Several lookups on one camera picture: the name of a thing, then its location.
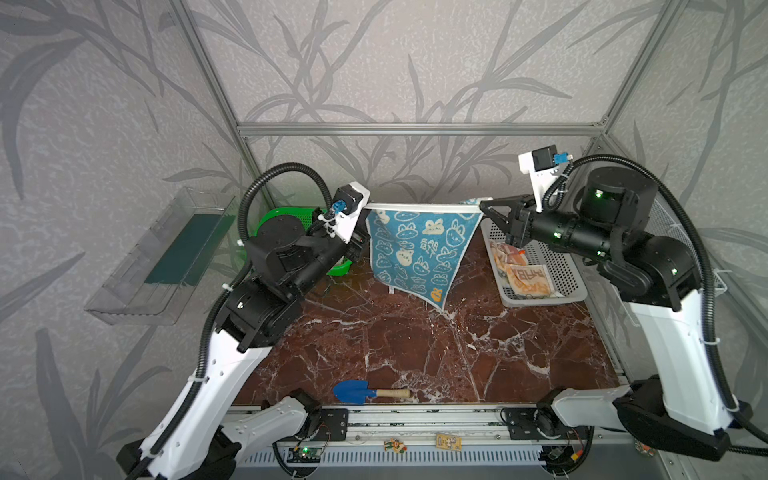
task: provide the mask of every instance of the metal profile bar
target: metal profile bar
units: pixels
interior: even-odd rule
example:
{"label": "metal profile bar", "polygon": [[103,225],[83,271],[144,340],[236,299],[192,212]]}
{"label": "metal profile bar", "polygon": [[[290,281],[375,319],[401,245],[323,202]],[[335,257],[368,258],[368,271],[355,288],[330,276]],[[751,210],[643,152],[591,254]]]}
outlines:
{"label": "metal profile bar", "polygon": [[387,124],[387,123],[242,123],[244,137],[266,136],[360,136],[360,135],[467,135],[479,137],[594,137],[599,124]]}
{"label": "metal profile bar", "polygon": [[651,61],[667,40],[670,33],[674,30],[674,26],[683,14],[683,10],[687,3],[688,0],[667,0],[661,8],[661,12],[656,18],[656,22],[651,28],[643,48],[640,50],[640,53],[637,54],[637,58],[635,58],[629,73],[621,83],[618,93],[616,93],[614,100],[611,102],[611,106],[608,107],[608,112],[603,118],[605,132],[609,132],[616,120],[618,120],[621,111],[624,110],[629,97],[637,87],[637,84],[640,82],[640,79],[643,77]]}
{"label": "metal profile bar", "polygon": [[[251,152],[248,143],[246,143],[245,139],[237,131],[237,119],[235,118],[232,107],[227,100],[227,95],[224,93],[224,89],[221,86],[219,77],[214,70],[213,63],[211,63],[210,59],[208,58],[208,54],[205,52],[205,47],[203,46],[203,42],[200,40],[200,32],[195,26],[191,10],[187,7],[187,4],[184,0],[168,1],[170,2],[171,13],[174,16],[174,20],[179,26],[184,40],[187,42],[187,45],[192,51],[192,56],[197,62],[197,66],[200,68],[200,71],[205,78],[205,83],[208,86],[210,93],[214,96],[216,105],[218,106],[219,111],[221,112],[221,115],[224,119],[224,126],[230,132],[230,135],[232,135],[232,139],[235,142],[235,148],[237,149],[238,153],[240,153],[240,157],[245,163],[245,166],[251,176],[254,179],[258,178],[261,175],[261,172],[259,171],[259,167],[256,164],[256,160],[253,158],[253,152]],[[270,208],[274,208],[275,202],[270,195],[270,192],[266,188],[263,188],[261,192],[267,205]]]}

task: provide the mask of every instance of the blue towel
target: blue towel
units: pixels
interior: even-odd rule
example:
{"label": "blue towel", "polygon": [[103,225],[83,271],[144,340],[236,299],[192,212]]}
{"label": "blue towel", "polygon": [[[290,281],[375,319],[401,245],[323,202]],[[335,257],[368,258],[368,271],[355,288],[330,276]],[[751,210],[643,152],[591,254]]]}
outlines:
{"label": "blue towel", "polygon": [[373,276],[442,310],[481,217],[480,213],[372,212],[366,222]]}

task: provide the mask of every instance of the marble tabletop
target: marble tabletop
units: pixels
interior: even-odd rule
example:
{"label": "marble tabletop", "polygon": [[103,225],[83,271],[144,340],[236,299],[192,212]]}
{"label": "marble tabletop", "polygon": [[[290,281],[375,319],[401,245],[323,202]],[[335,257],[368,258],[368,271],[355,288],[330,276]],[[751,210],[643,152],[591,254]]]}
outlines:
{"label": "marble tabletop", "polygon": [[297,388],[337,403],[332,388],[348,379],[410,388],[415,398],[406,401],[450,403],[536,402],[554,387],[618,385],[583,303],[502,305],[479,231],[448,295],[439,312],[390,294],[366,255],[347,275],[316,286],[235,404],[274,404]]}

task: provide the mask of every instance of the white plastic basket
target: white plastic basket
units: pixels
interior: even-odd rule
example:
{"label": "white plastic basket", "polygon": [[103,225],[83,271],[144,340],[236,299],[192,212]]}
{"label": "white plastic basket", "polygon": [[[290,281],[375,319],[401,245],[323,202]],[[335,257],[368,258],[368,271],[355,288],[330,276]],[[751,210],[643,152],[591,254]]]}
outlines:
{"label": "white plastic basket", "polygon": [[485,218],[480,222],[480,230],[485,242],[485,250],[488,252],[488,260],[491,262],[493,276],[496,279],[498,294],[502,296],[505,306],[542,306],[561,305],[563,303],[581,302],[587,298],[587,287],[581,279],[576,264],[569,253],[556,253],[541,242],[532,240],[525,246],[525,257],[531,265],[546,265],[554,283],[554,289],[563,296],[549,298],[526,298],[515,295],[508,286],[503,286],[503,280],[498,275],[491,252],[490,240],[504,242],[506,236],[499,230],[493,220]]}

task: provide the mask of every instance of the white clip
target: white clip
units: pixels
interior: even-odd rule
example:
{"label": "white clip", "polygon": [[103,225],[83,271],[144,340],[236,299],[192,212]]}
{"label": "white clip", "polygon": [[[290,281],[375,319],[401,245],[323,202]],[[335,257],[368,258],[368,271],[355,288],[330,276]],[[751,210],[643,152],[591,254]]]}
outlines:
{"label": "white clip", "polygon": [[738,412],[739,411],[739,399],[736,398],[736,396],[733,393],[731,393],[730,395],[733,397],[733,402],[736,403],[736,408],[729,409],[728,407],[726,407],[725,410],[727,410],[729,412],[734,412],[734,413]]}

